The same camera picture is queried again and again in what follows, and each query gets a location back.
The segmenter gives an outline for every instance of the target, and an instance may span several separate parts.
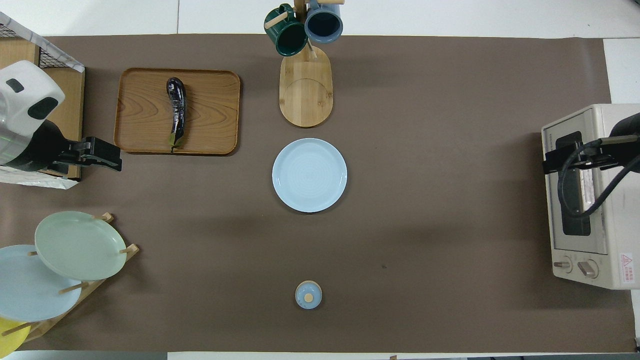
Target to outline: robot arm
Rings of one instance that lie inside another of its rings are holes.
[[[29,61],[0,70],[0,165],[64,174],[69,165],[121,171],[120,148],[94,137],[67,140],[46,120],[64,99],[60,87]]]
[[[571,187],[570,182],[565,181],[570,169],[607,170],[618,166],[622,166],[623,169],[588,209],[575,209],[569,205],[565,193],[575,193],[576,190],[575,186]],[[543,170],[545,174],[558,173],[557,193],[564,215],[571,218],[591,216],[629,172],[640,173],[640,113],[619,121],[607,138],[599,138],[588,143],[575,142],[547,152]]]

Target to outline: green plate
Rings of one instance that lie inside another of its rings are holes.
[[[51,270],[75,280],[115,275],[124,266],[126,248],[118,231],[103,220],[78,211],[51,214],[38,224],[38,255]]]

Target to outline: oven knob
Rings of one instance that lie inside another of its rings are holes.
[[[598,265],[593,260],[579,262],[578,268],[584,276],[590,279],[595,279],[596,277],[598,277]]]
[[[562,261],[554,261],[554,268],[561,268],[568,274],[573,270],[573,263],[568,256],[564,256]]]

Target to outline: wooden tray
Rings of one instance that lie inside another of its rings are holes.
[[[236,148],[240,79],[231,71],[127,69],[120,76],[113,141],[134,154],[170,154],[173,111],[166,81],[187,93],[184,144],[174,154],[226,155]]]

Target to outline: dish rack peg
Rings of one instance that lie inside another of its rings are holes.
[[[97,216],[95,216],[95,215],[94,215],[94,216],[92,216],[92,218],[99,219],[99,220],[103,220],[103,221],[104,221],[104,222],[106,222],[107,224],[110,224],[110,223],[113,221],[113,219],[114,219],[113,215],[112,215],[111,213],[108,213],[108,212],[107,212],[107,213],[102,214],[102,215],[101,215],[101,216],[99,216],[99,217],[97,217]]]
[[[284,19],[287,18],[289,14],[287,13],[281,13],[280,15],[274,17],[273,19],[267,21],[264,23],[264,28],[265,29],[269,29],[272,28],[275,24],[278,24],[280,21],[283,21]]]
[[[68,288],[64,288],[64,289],[62,289],[62,290],[58,291],[58,293],[59,293],[60,295],[62,295],[62,294],[64,294],[64,293],[68,293],[68,292],[70,292],[70,291],[74,291],[75,289],[85,288],[85,287],[87,287],[87,286],[89,286],[89,283],[88,283],[88,282],[86,282],[86,281],[83,281],[83,282],[81,282],[81,283],[79,283],[79,284],[76,284],[76,285],[73,285],[73,286],[69,286]]]
[[[20,330],[24,329],[25,327],[29,327],[29,326],[32,326],[32,325],[35,325],[35,324],[37,324],[37,323],[36,322],[26,322],[26,323],[24,323],[22,325],[18,325],[18,326],[14,327],[14,328],[11,328],[11,329],[7,330],[7,331],[4,331],[2,333],[2,336],[7,336],[7,335],[10,335],[10,334],[13,334],[16,331],[20,331]]]

